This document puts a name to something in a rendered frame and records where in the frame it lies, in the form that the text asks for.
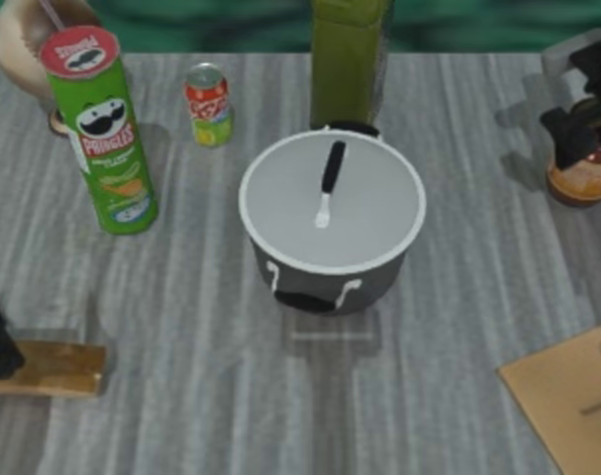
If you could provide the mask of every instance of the green pringles can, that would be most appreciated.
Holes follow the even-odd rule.
[[[145,231],[158,206],[117,38],[98,27],[51,35],[40,52],[101,228]]]

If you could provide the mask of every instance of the brown envelope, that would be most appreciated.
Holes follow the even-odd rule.
[[[565,475],[601,475],[601,327],[499,369]]]

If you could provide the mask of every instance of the green fabric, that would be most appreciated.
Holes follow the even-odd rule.
[[[310,47],[310,0],[92,0],[90,4],[127,51]],[[596,27],[601,27],[601,0],[396,0],[391,48],[540,50]]]

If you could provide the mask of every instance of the soda can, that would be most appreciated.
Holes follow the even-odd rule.
[[[117,38],[72,27],[51,35],[39,57],[100,227],[113,235],[145,231],[158,206]]]
[[[221,69],[209,62],[193,66],[186,75],[185,97],[195,141],[204,146],[229,142],[234,114]]]

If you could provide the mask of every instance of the vase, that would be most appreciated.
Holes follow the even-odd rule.
[[[84,0],[50,0],[66,27],[97,25],[100,21]],[[39,51],[55,25],[39,0],[5,0],[0,8],[0,68],[26,93],[36,97],[48,113],[53,132],[66,134],[66,126],[55,106]]]

